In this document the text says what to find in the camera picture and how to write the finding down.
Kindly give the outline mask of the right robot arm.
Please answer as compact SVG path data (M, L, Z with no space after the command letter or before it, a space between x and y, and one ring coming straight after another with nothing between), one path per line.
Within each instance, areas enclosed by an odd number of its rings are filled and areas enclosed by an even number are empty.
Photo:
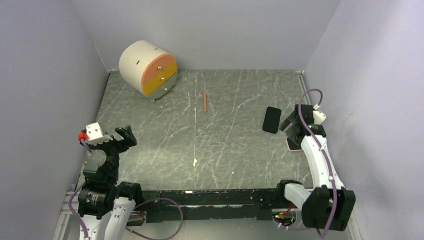
M344 231L353 211L356 196L347 190L332 163L327 134L322 126L325 114L312 105L297 104L282 122L290 151L302 151L307 159L312 189L296 180L281 180L275 202L282 208L293 204L298 212L291 223L281 223L286 229L317 229Z

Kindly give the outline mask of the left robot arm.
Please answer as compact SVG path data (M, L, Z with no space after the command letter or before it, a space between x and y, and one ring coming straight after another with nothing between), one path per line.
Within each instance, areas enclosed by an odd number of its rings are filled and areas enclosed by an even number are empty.
M118 182L120 154L136 146L137 139L130 125L114 131L120 139L94 122L77 137L90 157L82 171L84 183L72 195L78 207L68 204L79 222L81 240L120 240L133 210L144 200L140 184Z

